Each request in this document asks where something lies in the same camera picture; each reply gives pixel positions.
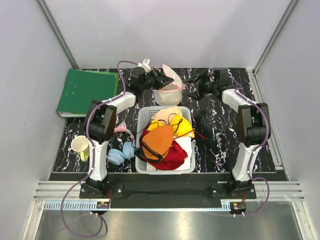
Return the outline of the white pink mesh laundry bag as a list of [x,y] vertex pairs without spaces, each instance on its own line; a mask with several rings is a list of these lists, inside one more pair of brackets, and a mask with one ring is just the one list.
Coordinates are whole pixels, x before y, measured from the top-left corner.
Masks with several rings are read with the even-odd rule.
[[155,103],[159,106],[177,106],[182,101],[183,90],[186,89],[180,76],[169,66],[163,64],[162,69],[166,77],[172,78],[173,82],[160,90],[154,91]]

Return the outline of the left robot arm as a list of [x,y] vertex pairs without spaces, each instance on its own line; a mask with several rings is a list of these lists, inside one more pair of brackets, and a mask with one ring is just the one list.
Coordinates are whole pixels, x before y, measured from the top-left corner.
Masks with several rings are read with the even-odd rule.
[[107,144],[113,137],[117,114],[133,107],[136,98],[148,89],[160,90],[174,82],[174,79],[158,72],[155,68],[145,70],[142,66],[132,69],[131,80],[126,83],[122,74],[123,91],[113,98],[93,100],[85,117],[85,134],[88,141],[88,153],[81,153],[82,161],[89,161],[89,172],[83,181],[85,186],[97,198],[103,198],[108,191]]

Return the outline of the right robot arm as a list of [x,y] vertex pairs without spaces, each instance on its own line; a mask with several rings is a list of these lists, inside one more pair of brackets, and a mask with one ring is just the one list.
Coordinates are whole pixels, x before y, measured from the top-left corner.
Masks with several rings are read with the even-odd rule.
[[225,190],[230,197],[239,198],[249,192],[252,182],[257,180],[252,177],[254,164],[271,136],[269,107],[265,102],[257,103],[243,95],[243,87],[227,68],[214,69],[213,77],[204,71],[183,82],[198,83],[196,93],[190,95],[194,100],[212,94],[237,113],[239,152]]

